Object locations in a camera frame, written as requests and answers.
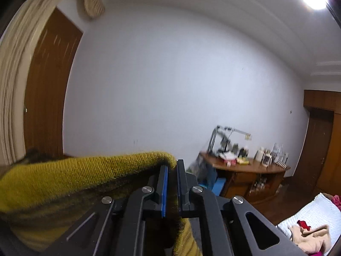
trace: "white blanket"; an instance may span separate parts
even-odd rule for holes
[[[298,220],[304,220],[311,228],[316,228],[324,224],[329,225],[331,237],[331,247],[334,246],[341,234],[341,212],[322,193],[318,194],[312,202],[304,206],[296,215],[283,220],[277,227],[288,237],[291,231],[288,226],[297,225]]]

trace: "silver screw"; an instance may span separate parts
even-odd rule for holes
[[[144,187],[142,188],[142,191],[143,191],[144,193],[150,193],[150,192],[153,191],[153,188],[150,187],[150,186],[144,186]]]
[[[103,204],[110,204],[113,201],[113,199],[110,196],[105,196],[102,198]]]
[[[243,202],[244,202],[244,198],[242,198],[239,195],[234,196],[232,199],[233,199],[234,203],[236,203],[236,204],[243,204]]]
[[[201,186],[194,186],[194,187],[192,187],[192,191],[195,193],[200,193],[200,192],[202,192],[202,187]]]

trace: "yellow knitted fabric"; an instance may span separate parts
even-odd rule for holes
[[[150,152],[15,166],[0,179],[0,217],[28,247],[43,251],[103,196],[128,196],[160,164],[174,169],[176,160]],[[177,208],[173,192],[168,190],[168,209]],[[188,220],[176,219],[180,229],[173,254],[199,255]]]

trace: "wooden desk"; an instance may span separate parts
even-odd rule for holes
[[[265,167],[254,159],[249,159],[248,165],[236,164],[228,167],[222,159],[205,152],[200,152],[200,156],[206,163],[217,169],[218,177],[226,178],[220,196],[232,198],[235,195],[241,195],[251,204],[258,204],[273,198],[282,182],[284,173],[290,169],[290,167],[282,169],[274,164]],[[259,191],[250,192],[251,187],[260,175],[267,178],[266,187]]]

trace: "curtain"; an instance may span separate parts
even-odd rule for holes
[[[23,108],[26,80],[40,34],[60,0],[27,0],[4,33],[0,44],[0,165],[25,154]],[[101,0],[84,0],[87,14],[104,12]]]

